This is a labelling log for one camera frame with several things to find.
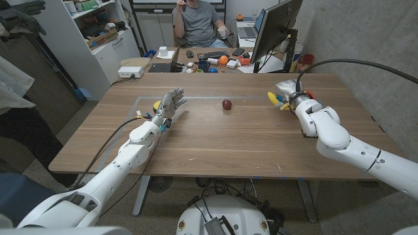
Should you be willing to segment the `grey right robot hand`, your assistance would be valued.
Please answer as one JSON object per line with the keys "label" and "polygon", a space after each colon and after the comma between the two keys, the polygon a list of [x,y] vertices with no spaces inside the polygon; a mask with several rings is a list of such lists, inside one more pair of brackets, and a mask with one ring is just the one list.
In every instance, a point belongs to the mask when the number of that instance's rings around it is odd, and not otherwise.
{"label": "grey right robot hand", "polygon": [[282,102],[287,103],[290,109],[294,110],[301,102],[310,99],[304,91],[304,85],[300,83],[300,95],[296,92],[295,80],[285,80],[275,85],[276,98]]}

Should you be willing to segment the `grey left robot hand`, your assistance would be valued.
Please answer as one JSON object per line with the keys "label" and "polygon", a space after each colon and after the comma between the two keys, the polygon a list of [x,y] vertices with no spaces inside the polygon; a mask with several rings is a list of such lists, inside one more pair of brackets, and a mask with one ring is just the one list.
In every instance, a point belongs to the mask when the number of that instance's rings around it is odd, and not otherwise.
{"label": "grey left robot hand", "polygon": [[187,102],[183,100],[183,97],[184,90],[182,88],[176,88],[164,94],[155,115],[152,117],[152,122],[157,126],[162,126],[164,120],[170,119],[176,110]]}

